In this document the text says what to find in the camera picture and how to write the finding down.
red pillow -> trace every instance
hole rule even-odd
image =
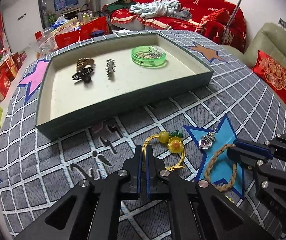
[[[259,50],[253,72],[263,79],[286,104],[286,69]]]

blue jar lid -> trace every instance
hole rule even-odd
[[[98,36],[103,36],[103,35],[104,35],[104,31],[103,30],[91,32],[91,38],[98,37]]]

beige leather sofa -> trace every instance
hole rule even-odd
[[[263,25],[244,54],[231,46],[223,45],[223,47],[249,68],[256,64],[259,50],[264,51],[286,68],[286,30],[274,23]]]

red gift box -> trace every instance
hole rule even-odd
[[[18,74],[18,69],[12,59],[12,57],[7,57],[4,62],[0,65],[0,71],[4,70],[5,74],[10,81],[13,81]]]
[[[79,37],[80,37],[80,31],[76,30],[76,31],[56,35],[55,41],[56,41],[56,44],[58,45],[58,48],[62,49],[68,45],[78,42]]]
[[[15,54],[12,55],[11,57],[12,57],[14,63],[16,64],[16,68],[17,68],[17,69],[20,69],[20,68],[22,67],[23,62],[22,62],[22,60],[21,60],[19,54],[18,54],[18,53],[15,53]]]
[[[26,59],[26,52],[25,51],[20,54],[20,59],[22,62]]]
[[[9,91],[11,82],[7,75],[5,74],[4,70],[0,71],[0,100],[2,101],[5,97],[7,92]]]

green plastic bangle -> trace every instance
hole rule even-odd
[[[151,51],[157,52],[155,58],[149,56]],[[153,46],[136,47],[132,49],[131,56],[134,63],[147,68],[163,67],[166,60],[165,52]]]

